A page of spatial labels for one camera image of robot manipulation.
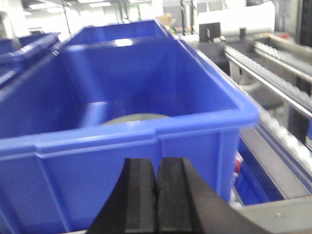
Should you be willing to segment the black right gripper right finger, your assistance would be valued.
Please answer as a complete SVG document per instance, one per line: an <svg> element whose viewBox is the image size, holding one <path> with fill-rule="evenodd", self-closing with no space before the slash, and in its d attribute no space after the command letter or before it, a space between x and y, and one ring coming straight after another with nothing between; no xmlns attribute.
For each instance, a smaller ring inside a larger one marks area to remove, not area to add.
<svg viewBox="0 0 312 234"><path fill-rule="evenodd" d="M166 157L157 175L160 234L266 234L203 180L187 158Z"/></svg>

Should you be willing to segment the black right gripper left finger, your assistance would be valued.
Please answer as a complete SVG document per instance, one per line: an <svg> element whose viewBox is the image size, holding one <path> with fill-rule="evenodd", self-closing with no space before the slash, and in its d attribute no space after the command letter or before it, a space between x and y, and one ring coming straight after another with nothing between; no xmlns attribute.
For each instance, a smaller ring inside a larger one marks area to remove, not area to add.
<svg viewBox="0 0 312 234"><path fill-rule="evenodd" d="M89 234L154 234L155 173L148 158L127 158L111 195L88 228Z"/></svg>

